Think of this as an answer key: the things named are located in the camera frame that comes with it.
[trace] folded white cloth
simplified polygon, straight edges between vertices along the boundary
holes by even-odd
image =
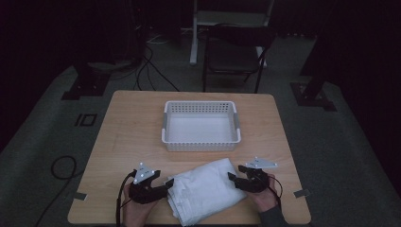
[[[228,158],[168,178],[174,178],[174,185],[168,189],[168,203],[182,226],[197,224],[245,198],[227,172],[236,174]]]

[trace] hand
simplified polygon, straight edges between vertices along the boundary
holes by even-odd
[[[123,206],[123,222],[127,227],[142,227],[148,219],[151,209],[158,201],[140,204],[130,200],[130,184],[124,186],[124,201],[128,202]]]
[[[274,175],[268,174],[269,175],[269,187],[277,193],[275,187],[274,187]],[[253,201],[253,203],[256,205],[257,211],[259,213],[265,212],[267,210],[270,210],[274,206],[278,204],[278,201],[275,197],[275,195],[268,189],[266,188],[262,192],[258,193],[251,193],[251,192],[246,192],[247,196]]]

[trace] black cable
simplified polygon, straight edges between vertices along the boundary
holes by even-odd
[[[147,59],[147,58],[145,57],[145,55],[144,55],[143,57],[146,59],[146,61],[144,62],[144,65],[142,65],[142,67],[141,67],[141,69],[139,70],[138,74],[136,75],[136,80],[135,80],[135,83],[133,84],[133,90],[135,90],[135,86],[138,86],[139,91],[142,91],[142,88],[141,88],[141,86],[140,86],[140,84],[139,84],[139,78],[141,77],[142,70],[144,70],[145,67],[148,67],[149,61],[153,58],[153,52],[150,51],[150,57],[149,57],[149,59]]]
[[[153,51],[150,49],[150,47],[146,46],[146,48],[149,49],[151,53],[153,53]],[[180,92],[180,90],[179,90],[165,75],[163,75],[163,74],[159,71],[159,69],[158,69],[150,60],[147,59],[147,57],[144,56],[144,58],[145,58],[145,60],[147,60],[147,61],[150,63],[150,65],[156,70],[156,72],[157,72],[163,79],[165,79],[171,86],[173,86],[174,89],[175,89],[177,92]]]
[[[127,177],[124,179],[123,183],[121,184],[120,191],[118,192],[118,197],[117,197],[116,206],[115,206],[115,224],[117,227],[120,227],[120,225],[121,225],[121,212],[120,212],[121,207],[123,207],[124,205],[126,205],[128,203],[128,202],[125,202],[123,205],[121,205],[121,195],[123,194],[124,186],[125,186],[128,178],[135,177],[135,175],[134,175],[135,173],[136,172],[133,171],[132,173],[129,173],[127,175]]]
[[[139,73],[137,73],[137,72],[135,71],[135,83],[134,83],[133,86],[132,86],[132,90],[133,90],[133,91],[135,90],[135,86],[138,84],[139,75],[140,75],[141,71],[142,71],[142,68],[141,68],[141,70],[139,70]]]
[[[54,171],[54,168],[55,168],[56,163],[57,163],[58,161],[60,161],[61,159],[65,159],[65,158],[68,158],[68,159],[72,160],[74,165],[73,165],[73,169],[72,169],[72,171],[71,171],[71,173],[70,173],[69,176],[67,176],[67,177],[61,177],[61,176],[58,176],[58,175],[56,174],[56,172]],[[58,179],[58,180],[63,180],[63,181],[66,180],[67,182],[64,184],[64,186],[62,187],[62,189],[60,190],[60,192],[56,195],[56,197],[53,198],[53,200],[46,206],[46,208],[45,208],[44,211],[42,212],[41,216],[39,217],[38,221],[36,222],[35,226],[39,226],[39,224],[40,224],[40,222],[42,221],[42,219],[44,218],[44,215],[46,214],[47,210],[51,207],[51,205],[54,203],[54,201],[61,195],[61,193],[62,193],[62,192],[64,191],[64,189],[68,186],[68,184],[70,184],[71,180],[74,179],[74,178],[76,178],[77,176],[79,176],[79,175],[81,175],[81,174],[83,173],[83,170],[82,170],[81,172],[79,172],[79,173],[76,173],[76,171],[77,171],[77,160],[76,160],[73,156],[64,155],[64,156],[62,156],[62,157],[60,157],[60,158],[57,158],[55,161],[53,161],[53,164],[51,165],[51,174],[52,174],[53,177],[55,177],[56,179]]]
[[[126,202],[124,202],[121,206],[120,206],[120,208],[123,208],[125,205],[127,205],[127,203],[129,203],[130,201],[132,201],[132,199],[129,199],[128,201],[126,201]]]
[[[153,83],[151,82],[151,79],[150,79],[150,73],[149,73],[149,67],[148,66],[147,66],[147,73],[148,73],[148,81],[150,83],[150,86],[153,89],[153,91],[156,91],[156,88],[154,88]]]
[[[278,184],[280,185],[280,196],[278,196],[277,195],[277,192],[275,192],[271,187],[270,187],[270,185],[269,184],[265,184],[259,177],[257,177],[256,175],[254,176],[255,178],[257,178],[257,180],[259,180],[259,182],[260,183],[262,183],[264,186],[266,186],[266,188],[268,188],[268,190],[274,195],[274,197],[276,198],[276,200],[277,200],[277,203],[278,203],[278,207],[280,207],[280,210],[281,210],[281,196],[283,195],[283,186],[281,185],[281,183],[277,180],[277,179],[275,179],[275,178],[273,178],[273,177],[271,177],[271,176],[269,176],[268,175],[268,178],[272,178],[272,179],[274,179],[276,182],[278,182]]]

